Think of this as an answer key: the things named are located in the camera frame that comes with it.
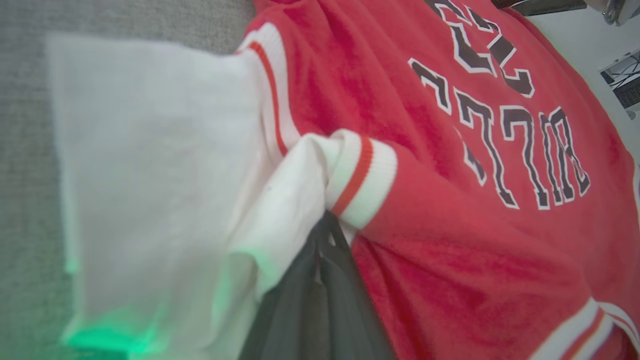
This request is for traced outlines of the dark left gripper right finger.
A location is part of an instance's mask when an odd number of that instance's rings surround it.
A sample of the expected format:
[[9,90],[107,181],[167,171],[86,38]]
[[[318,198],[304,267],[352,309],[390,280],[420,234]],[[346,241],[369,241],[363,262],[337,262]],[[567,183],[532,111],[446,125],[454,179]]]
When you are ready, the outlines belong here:
[[332,360],[395,360],[338,218],[327,211],[318,225],[320,278],[327,289]]

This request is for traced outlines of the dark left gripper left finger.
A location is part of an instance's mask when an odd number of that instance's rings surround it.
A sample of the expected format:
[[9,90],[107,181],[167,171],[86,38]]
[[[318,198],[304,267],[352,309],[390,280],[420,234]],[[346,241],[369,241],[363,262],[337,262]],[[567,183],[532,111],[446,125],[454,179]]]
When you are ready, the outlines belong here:
[[263,297],[240,360],[327,358],[327,297],[318,265],[318,239],[324,234],[322,216],[279,283]]

